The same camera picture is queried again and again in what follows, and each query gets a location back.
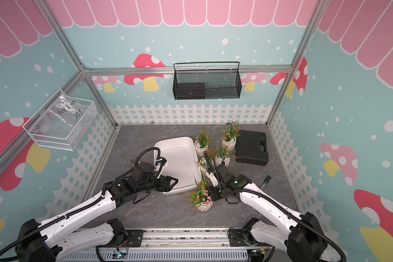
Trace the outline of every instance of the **wire basket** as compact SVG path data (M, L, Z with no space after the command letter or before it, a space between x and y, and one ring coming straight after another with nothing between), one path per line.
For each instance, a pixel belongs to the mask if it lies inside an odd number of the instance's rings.
M239 62L173 64L175 100L240 98L239 65Z
M76 148L98 111L94 101L74 97L73 99L87 108L81 113L75 125L67 124L46 108L39 109L23 125L25 131L38 146L68 151L73 151Z

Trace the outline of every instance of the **clear plastic box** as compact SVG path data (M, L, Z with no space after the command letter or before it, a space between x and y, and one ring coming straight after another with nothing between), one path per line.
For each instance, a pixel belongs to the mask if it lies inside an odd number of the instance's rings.
M38 146L73 151L87 132L98 111L94 101L73 97L74 103L79 103L86 110L79 111L78 114L65 112L69 117L73 117L70 121L67 119L65 121L54 110L51 110L58 108L58 106L61 107L61 101L57 101L60 95L72 98L60 90L54 101L47 108L39 109L23 125L23 128Z

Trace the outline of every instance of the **screwdriver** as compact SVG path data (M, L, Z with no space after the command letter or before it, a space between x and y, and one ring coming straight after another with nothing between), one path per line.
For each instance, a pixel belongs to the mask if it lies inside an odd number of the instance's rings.
M265 177L264 183L261 186L261 190L269 183L269 181L271 181L272 176L268 175L267 177Z

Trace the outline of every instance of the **black cable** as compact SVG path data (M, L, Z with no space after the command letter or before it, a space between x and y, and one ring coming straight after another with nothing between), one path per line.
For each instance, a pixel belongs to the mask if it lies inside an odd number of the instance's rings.
M100 261L100 262L106 262L106 261L102 258L102 256L100 255L98 246L95 246L95 248L96 248L96 255L98 256L99 261Z
M273 201L271 198L265 196L264 194L260 193L260 192L256 192L256 191L251 191L251 190L247 190L247 189L236 189L233 190L230 194L233 193L237 193L237 192L242 192L242 193L251 193L253 195L257 195L258 197L262 197L263 199L265 199L266 201L270 202L271 204L273 204L276 208L278 208L280 211L282 211L287 217L293 219L294 221L296 221L297 223L301 224L303 227L309 229L311 232L315 233L317 236L319 236L320 238L323 238L331 247L333 247L338 254L341 256L341 259L337 262L346 262L346 256L345 253L342 251L342 249L335 244L335 242L333 242L330 238L326 237L324 234L320 233L319 231L317 231L315 228L311 227L309 224L304 223L301 219L297 218L296 216L294 216L293 214L291 214L290 212L288 212L285 208L283 208L281 205L279 205L277 202ZM326 260L322 260L319 259L319 262L328 262Z
M269 254L268 258L264 262L268 262L269 260L271 260L273 254L274 254L274 251L275 251L275 247L273 246L272 250L271 250L271 253Z
M160 149L159 149L159 148L152 147L152 148L148 148L148 149L144 150L143 152L141 152L141 154L139 154L138 157L137 157L137 159L135 160L135 164L134 164L134 165L136 165L136 164L138 163L138 161L140 160L140 158L141 158L145 153L147 153L147 152L149 152L149 151L152 151L152 150L157 150L157 159L159 159L159 158L160 158ZM131 173L132 170L133 170L133 168L134 168L134 165L133 165L133 167L132 167L129 171L127 171L127 172L123 173L122 175L116 177L116 178L113 179L112 181L109 181L109 182L104 183L104 184L102 185L102 195L100 195L100 197L98 197L94 202L92 202L92 203L90 203L90 204L88 204L88 205L86 205L86 206L84 206L84 207L81 207L81 208L78 208L78 209L76 209L76 210L73 210L72 212L69 212L69 213L67 213L67 214L65 214L65 215L62 215L62 216L60 216L60 217L58 217L58 218L56 218L56 219L54 219L54 220L52 220L52 221L50 221L50 222L48 222L48 223L46 223L46 224L44 224L44 225L38 227L37 229L35 229L35 230L33 230L33 231L31 231L31 232L25 234L25 235L22 236L21 238L19 238L19 239L17 239L16 241L10 243L9 245L5 246L2 250L0 250L0 257L1 257L3 254L5 254L7 251L9 251L11 248L15 247L17 244L19 244L19 243L21 243L22 241L24 241L24 240L30 238L31 236L33 236L34 234L40 232L41 230L43 230L43 229L45 229L45 228L47 228L47 227L49 227L49 226L52 226L53 224L58 223L58 222L60 222L60 221L63 220L63 219L67 219L67 218L69 218L70 216L72 216L72 215L74 215L74 214L77 214L77 213L79 213L79 212L82 212L82 211L88 209L89 207L92 207L92 206L96 205L99 201L101 201L101 200L104 198L105 192L106 192L106 186L109 185L110 183L112 183L113 181L119 180L119 179L122 178L123 176L126 176L127 174ZM17 260L17 256L15 256L15 257L6 257L6 258L2 258L2 259L0 259L0 262L10 262L10 261L14 261L14 260Z

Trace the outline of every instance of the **white plastic tray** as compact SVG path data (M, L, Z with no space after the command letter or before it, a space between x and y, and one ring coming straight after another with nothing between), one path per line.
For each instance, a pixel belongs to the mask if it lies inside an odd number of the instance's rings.
M160 148L160 156L168 161L162 175L178 179L178 183L170 192L170 195L196 188L197 182L201 181L201 170L199 169L198 156L195 151L194 141L190 137L171 138L157 142L155 147ZM157 151L154 151L154 162L156 162Z

